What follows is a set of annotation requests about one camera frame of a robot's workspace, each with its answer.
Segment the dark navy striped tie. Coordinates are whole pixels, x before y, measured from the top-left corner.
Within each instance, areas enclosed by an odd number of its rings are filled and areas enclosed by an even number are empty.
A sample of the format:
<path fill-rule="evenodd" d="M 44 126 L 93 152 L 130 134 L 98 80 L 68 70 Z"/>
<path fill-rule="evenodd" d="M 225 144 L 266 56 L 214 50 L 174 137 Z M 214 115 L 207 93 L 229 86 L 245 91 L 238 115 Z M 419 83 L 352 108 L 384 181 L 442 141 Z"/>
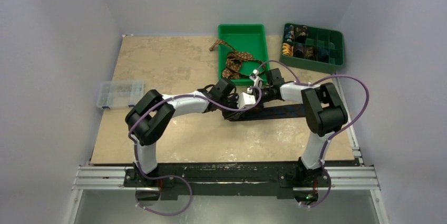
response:
<path fill-rule="evenodd" d="M 265 107 L 262 104 L 245 112 L 222 111 L 222 116 L 225 120 L 231 122 L 242 122 L 304 118 L 306 115 L 302 104 L 289 104 L 272 107 Z"/>

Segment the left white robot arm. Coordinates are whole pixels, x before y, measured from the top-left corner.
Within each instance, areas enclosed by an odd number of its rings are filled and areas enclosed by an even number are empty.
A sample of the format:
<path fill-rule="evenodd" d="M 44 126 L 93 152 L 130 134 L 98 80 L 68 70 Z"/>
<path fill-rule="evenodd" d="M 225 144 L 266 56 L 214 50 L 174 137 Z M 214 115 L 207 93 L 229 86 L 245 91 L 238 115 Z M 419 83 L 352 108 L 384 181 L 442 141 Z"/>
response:
<path fill-rule="evenodd" d="M 248 93 L 238 94 L 229 79 L 207 85 L 187 94 L 161 94 L 149 90 L 126 115 L 128 137 L 134 145 L 134 165 L 139 170 L 137 180 L 145 187 L 157 181 L 157 141 L 164 134 L 171 119 L 195 113 L 240 113 L 255 107 L 258 90 L 250 87 Z"/>

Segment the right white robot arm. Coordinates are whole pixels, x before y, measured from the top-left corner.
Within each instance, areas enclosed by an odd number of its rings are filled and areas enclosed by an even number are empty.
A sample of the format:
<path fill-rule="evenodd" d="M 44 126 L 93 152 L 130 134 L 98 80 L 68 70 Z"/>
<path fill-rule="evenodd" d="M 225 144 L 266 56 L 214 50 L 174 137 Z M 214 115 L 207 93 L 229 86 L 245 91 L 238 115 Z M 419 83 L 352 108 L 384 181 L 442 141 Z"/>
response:
<path fill-rule="evenodd" d="M 333 83 L 311 86 L 285 82 L 279 69 L 267 71 L 266 79 L 275 100 L 294 101 L 304 107 L 310 134 L 294 179 L 307 186 L 323 174 L 329 138 L 347 123 L 346 109 Z"/>

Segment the dark green compartment organizer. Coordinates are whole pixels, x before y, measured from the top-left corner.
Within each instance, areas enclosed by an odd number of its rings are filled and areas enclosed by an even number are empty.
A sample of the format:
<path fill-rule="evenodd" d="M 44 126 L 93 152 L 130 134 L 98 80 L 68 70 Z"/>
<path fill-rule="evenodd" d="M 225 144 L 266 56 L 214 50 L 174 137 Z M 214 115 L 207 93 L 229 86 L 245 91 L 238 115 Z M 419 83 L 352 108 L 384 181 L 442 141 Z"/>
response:
<path fill-rule="evenodd" d="M 303 25 L 303 24 L 295 24 L 295 23 L 286 23 L 285 25 L 292 24 Z M 296 42 L 288 42 L 284 39 L 284 31 L 283 31 L 283 39 L 282 44 L 288 43 L 290 45 L 294 45 Z M 284 56 L 282 54 L 282 44 L 280 51 L 280 61 L 287 66 L 295 67 L 304 70 L 316 71 L 326 74 L 334 74 L 344 66 L 345 62 L 345 52 L 344 52 L 344 36 L 341 32 L 336 30 L 328 30 L 324 28 L 312 27 L 308 26 L 308 37 L 305 43 L 305 48 L 307 46 L 314 46 L 316 49 L 318 47 L 323 47 L 328 49 L 329 51 L 329 63 L 322 63 L 302 58 L 296 58 L 291 56 Z"/>

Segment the bright green plastic tray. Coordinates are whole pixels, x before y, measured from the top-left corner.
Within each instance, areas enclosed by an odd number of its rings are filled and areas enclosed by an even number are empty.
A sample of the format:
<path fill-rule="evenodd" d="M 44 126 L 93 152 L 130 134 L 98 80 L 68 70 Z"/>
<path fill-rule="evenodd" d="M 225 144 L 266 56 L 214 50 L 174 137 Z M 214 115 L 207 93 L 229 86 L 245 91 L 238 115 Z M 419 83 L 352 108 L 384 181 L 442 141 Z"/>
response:
<path fill-rule="evenodd" d="M 220 24 L 218 26 L 218 38 L 229 43 L 236 50 L 248 52 L 255 59 L 262 62 L 269 60 L 265 29 L 262 24 Z M 222 77 L 221 73 L 226 67 L 227 54 L 231 48 L 223 44 L 219 44 L 216 48 L 218 51 L 218 77 Z M 261 63 L 242 62 L 240 73 L 250 74 Z M 241 77 L 232 80 L 236 86 L 250 86 L 253 81 L 249 78 Z"/>

